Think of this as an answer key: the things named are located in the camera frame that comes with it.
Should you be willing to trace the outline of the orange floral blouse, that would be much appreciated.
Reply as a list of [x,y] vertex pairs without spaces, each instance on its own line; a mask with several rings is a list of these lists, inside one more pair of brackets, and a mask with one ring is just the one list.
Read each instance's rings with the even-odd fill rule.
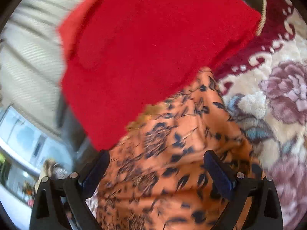
[[97,194],[100,228],[210,229],[227,205],[203,164],[210,149],[235,171],[263,177],[213,73],[204,68],[110,150]]

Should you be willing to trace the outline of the beige quilted cushion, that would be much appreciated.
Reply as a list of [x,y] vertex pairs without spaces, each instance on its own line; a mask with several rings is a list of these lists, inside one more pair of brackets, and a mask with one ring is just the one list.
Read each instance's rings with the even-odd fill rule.
[[46,159],[41,168],[38,181],[35,183],[34,190],[37,192],[43,177],[49,177],[52,180],[65,179],[68,177],[68,171],[54,159]]

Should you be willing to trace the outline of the dark leather sofa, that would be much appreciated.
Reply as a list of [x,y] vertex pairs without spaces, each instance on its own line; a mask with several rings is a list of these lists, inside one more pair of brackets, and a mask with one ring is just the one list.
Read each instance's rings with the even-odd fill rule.
[[98,155],[98,152],[87,137],[87,133],[75,118],[63,94],[60,94],[59,97],[56,124],[60,129],[62,140],[69,150],[72,151],[76,163],[88,163]]

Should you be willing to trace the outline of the floral plush blanket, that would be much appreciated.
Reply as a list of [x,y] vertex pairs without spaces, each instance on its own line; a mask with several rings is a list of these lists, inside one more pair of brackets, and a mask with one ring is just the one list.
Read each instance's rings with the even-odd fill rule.
[[284,229],[306,229],[306,22],[292,1],[263,0],[256,37],[215,77],[274,179]]

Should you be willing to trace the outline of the cream dotted curtain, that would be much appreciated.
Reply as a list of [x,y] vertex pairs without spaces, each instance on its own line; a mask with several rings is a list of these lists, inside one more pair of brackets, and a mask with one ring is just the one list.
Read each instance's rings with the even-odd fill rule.
[[1,32],[1,105],[58,135],[65,63],[58,27],[82,0],[21,0]]

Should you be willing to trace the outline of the red folded garment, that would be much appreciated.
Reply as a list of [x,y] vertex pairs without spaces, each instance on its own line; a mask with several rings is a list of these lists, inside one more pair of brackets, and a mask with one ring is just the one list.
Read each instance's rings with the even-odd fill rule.
[[242,0],[84,0],[59,27],[62,93],[95,149],[109,149],[145,106],[245,46],[260,20]]

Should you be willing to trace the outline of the window frame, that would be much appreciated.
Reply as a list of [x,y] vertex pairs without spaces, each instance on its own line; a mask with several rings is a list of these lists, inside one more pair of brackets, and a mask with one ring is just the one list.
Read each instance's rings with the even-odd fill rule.
[[72,154],[61,142],[43,133],[12,106],[1,108],[1,185],[32,207],[34,187],[48,159],[66,171],[73,168]]

